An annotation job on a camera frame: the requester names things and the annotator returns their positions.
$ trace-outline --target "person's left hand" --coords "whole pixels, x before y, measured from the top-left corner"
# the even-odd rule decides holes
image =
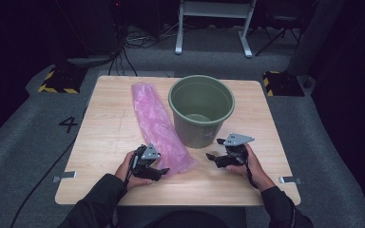
[[[124,162],[120,165],[120,167],[118,167],[117,171],[114,174],[114,176],[119,178],[121,181],[125,181],[126,173],[128,172],[128,169],[129,169],[129,162],[131,161],[133,154],[134,154],[133,151],[126,154]],[[129,183],[126,186],[126,189],[129,191],[133,187],[148,185],[148,184],[152,184],[152,183],[153,183],[153,180],[140,179],[140,178],[136,178],[135,176],[132,175],[129,178]]]

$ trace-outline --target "wooden table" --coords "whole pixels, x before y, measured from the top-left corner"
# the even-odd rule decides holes
[[[62,179],[55,200],[75,204],[105,174],[115,173],[125,154],[145,144],[132,105],[131,85],[152,83],[173,117],[167,96],[175,78],[102,76],[93,91],[85,119],[73,146],[66,172],[76,171],[74,179]],[[300,203],[293,183],[279,183],[279,177],[292,176],[264,93],[258,82],[222,80],[233,91],[236,107],[217,136],[225,139],[232,132],[255,138],[253,147],[265,172],[294,201]],[[188,148],[199,165],[183,174],[136,187],[120,205],[262,205],[259,191],[242,176],[218,169],[205,153],[225,155],[224,146],[213,142],[204,149]]]

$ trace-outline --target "white metal stand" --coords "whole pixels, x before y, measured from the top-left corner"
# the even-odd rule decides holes
[[[210,2],[189,2],[181,1],[179,14],[179,33],[177,35],[176,54],[183,52],[183,17],[184,16],[208,16],[208,17],[229,17],[245,18],[244,31],[239,31],[239,38],[247,58],[253,56],[247,39],[245,38],[251,17],[253,16],[254,7],[257,0],[251,0],[250,4],[232,4],[232,3],[210,3]]]

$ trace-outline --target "hand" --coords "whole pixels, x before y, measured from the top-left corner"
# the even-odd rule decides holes
[[[257,185],[259,191],[262,192],[263,190],[275,186],[274,182],[263,171],[257,156],[254,154],[253,149],[250,147],[248,143],[245,144],[245,148],[247,149],[248,152],[248,167],[250,168],[250,171],[253,174],[252,177],[253,182],[254,184]],[[243,177],[245,177],[246,180],[248,180],[247,170],[245,168],[245,165],[241,166],[227,165],[226,169],[233,173],[241,174]]]
[[[133,151],[126,154],[124,162],[120,165],[120,167],[118,167],[117,171],[114,174],[114,176],[119,178],[121,181],[125,181],[126,173],[128,172],[128,169],[129,169],[129,162],[131,161],[133,154],[134,154]],[[126,186],[126,189],[129,191],[133,187],[148,185],[148,184],[152,184],[152,183],[153,183],[153,180],[140,179],[140,178],[136,178],[135,176],[132,175],[129,178],[129,183]]]

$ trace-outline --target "black sleeve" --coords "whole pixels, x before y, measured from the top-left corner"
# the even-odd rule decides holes
[[[123,192],[124,183],[114,175],[105,174],[58,227],[106,227]]]
[[[292,200],[286,197],[284,192],[275,186],[268,188],[261,193],[266,212],[271,221],[270,228],[312,228],[313,223],[306,216],[303,216],[295,207]]]

